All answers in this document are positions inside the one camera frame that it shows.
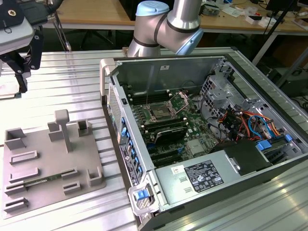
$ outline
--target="blue cable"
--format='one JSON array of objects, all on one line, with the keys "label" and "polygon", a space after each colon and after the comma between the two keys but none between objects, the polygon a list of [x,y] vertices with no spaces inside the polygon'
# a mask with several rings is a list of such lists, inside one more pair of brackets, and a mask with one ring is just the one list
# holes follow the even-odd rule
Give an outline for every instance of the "blue cable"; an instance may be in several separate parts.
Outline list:
[{"label": "blue cable", "polygon": [[258,115],[257,115],[257,116],[256,116],[256,115],[253,115],[253,116],[251,116],[251,117],[249,118],[249,120],[248,120],[248,127],[249,127],[249,129],[250,129],[254,134],[256,134],[257,136],[259,136],[259,137],[262,139],[262,136],[261,136],[258,132],[254,131],[254,130],[252,129],[252,127],[251,127],[250,120],[251,120],[252,117],[257,117],[257,118],[261,119],[261,120],[263,121],[263,123],[265,124],[266,129],[267,129],[267,131],[270,133],[270,135],[271,135],[272,137],[276,137],[275,134],[274,134],[274,132],[272,132],[272,130],[270,130],[270,128],[268,127],[268,124],[266,123],[265,119],[262,118],[262,117],[260,117],[260,116],[258,116]]},{"label": "blue cable", "polygon": [[185,148],[185,145],[183,145],[183,147],[181,147],[181,148],[178,148],[178,154],[182,153],[184,148]]}]

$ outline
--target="workbench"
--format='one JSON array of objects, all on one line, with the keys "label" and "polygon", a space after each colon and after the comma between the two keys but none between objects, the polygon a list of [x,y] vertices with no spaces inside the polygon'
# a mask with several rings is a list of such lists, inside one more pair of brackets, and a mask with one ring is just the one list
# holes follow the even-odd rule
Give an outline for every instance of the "workbench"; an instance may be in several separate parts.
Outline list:
[{"label": "workbench", "polygon": [[[258,12],[265,16],[267,11],[259,5],[245,0],[233,0],[238,7],[258,7]],[[97,29],[97,30],[133,30],[134,21],[131,21],[119,0],[65,0],[58,10],[63,28],[66,29]],[[257,64],[278,35],[307,36],[308,31],[292,22],[294,18],[286,17],[285,22],[279,25],[253,60]],[[53,28],[52,24],[44,25]],[[251,25],[244,16],[237,18],[224,12],[219,16],[201,16],[200,27],[208,33],[233,34],[263,34],[264,28]]]},{"label": "workbench", "polygon": [[[205,54],[213,50],[217,53],[228,53],[241,66],[250,64],[243,55],[231,48],[196,49],[193,53]],[[162,54],[170,55],[171,52],[162,50]],[[91,193],[10,219],[0,218],[0,230],[137,230],[137,222],[130,207],[102,110],[99,91],[100,60],[122,56],[122,51],[44,53],[41,68],[33,71],[32,76],[28,78],[28,92],[20,99],[0,101],[0,166],[2,166],[5,129],[21,127],[25,133],[46,129],[47,122],[54,120],[55,110],[67,109],[70,123],[79,119],[87,119],[92,123],[107,183],[105,188]],[[0,74],[14,78],[13,71],[6,64],[0,69]],[[263,78],[261,72],[255,73],[255,80],[266,89],[268,83]],[[275,89],[269,94],[296,123],[308,131],[308,122],[306,123],[306,119],[296,113],[300,110],[299,107],[295,105],[294,108],[290,108],[290,104],[286,102],[289,99],[286,100],[285,96],[281,96]],[[207,226],[205,229],[209,230],[220,225],[226,227],[233,225],[236,226],[234,230],[247,231],[250,220],[257,220],[254,222],[254,228],[257,229],[264,225],[269,227],[271,224],[277,224],[280,217],[286,219],[285,223],[292,225],[294,229],[307,226],[307,216],[302,216],[308,207],[307,176],[306,161],[267,184],[259,185],[179,219],[161,230],[187,231],[203,226]],[[279,209],[271,206],[274,203]],[[288,219],[295,217],[296,222],[288,222]]]}]

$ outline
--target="motherboard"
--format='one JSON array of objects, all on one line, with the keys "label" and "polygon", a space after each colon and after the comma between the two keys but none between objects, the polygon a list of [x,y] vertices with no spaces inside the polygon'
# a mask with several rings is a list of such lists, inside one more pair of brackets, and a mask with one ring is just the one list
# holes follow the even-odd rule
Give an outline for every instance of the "motherboard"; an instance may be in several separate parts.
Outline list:
[{"label": "motherboard", "polygon": [[198,104],[184,91],[167,91],[144,99],[138,96],[130,102],[156,167],[208,154],[218,144],[219,134],[215,137],[201,117]]}]

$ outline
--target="green circuit board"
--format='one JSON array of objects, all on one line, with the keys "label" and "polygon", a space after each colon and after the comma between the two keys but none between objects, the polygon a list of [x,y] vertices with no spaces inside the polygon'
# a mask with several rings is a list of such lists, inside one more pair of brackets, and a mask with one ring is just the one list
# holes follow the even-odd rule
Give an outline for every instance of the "green circuit board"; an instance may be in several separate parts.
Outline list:
[{"label": "green circuit board", "polygon": [[[172,109],[176,112],[186,103],[181,97],[174,97],[171,101]],[[181,111],[173,114],[170,112],[170,104],[165,102],[131,105],[135,120],[141,131],[148,152],[156,167],[163,167],[176,162],[181,162],[208,154],[218,144],[217,138],[202,119],[195,103],[187,97],[188,105]],[[154,127],[149,130],[142,126]],[[155,138],[159,132],[176,127],[185,127],[186,134],[171,143],[158,144]]]}]

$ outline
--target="white label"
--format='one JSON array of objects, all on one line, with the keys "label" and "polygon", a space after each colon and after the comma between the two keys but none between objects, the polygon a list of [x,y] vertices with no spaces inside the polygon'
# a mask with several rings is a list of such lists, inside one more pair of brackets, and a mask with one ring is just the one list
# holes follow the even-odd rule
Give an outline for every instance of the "white label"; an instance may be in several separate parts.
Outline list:
[{"label": "white label", "polygon": [[161,67],[160,67],[160,70],[161,70],[161,71],[169,70],[169,65],[168,65],[168,66],[161,66]]},{"label": "white label", "polygon": [[184,165],[179,165],[179,166],[176,166],[176,167],[172,167],[171,171],[172,171],[173,175],[181,173],[181,172],[184,172]]}]

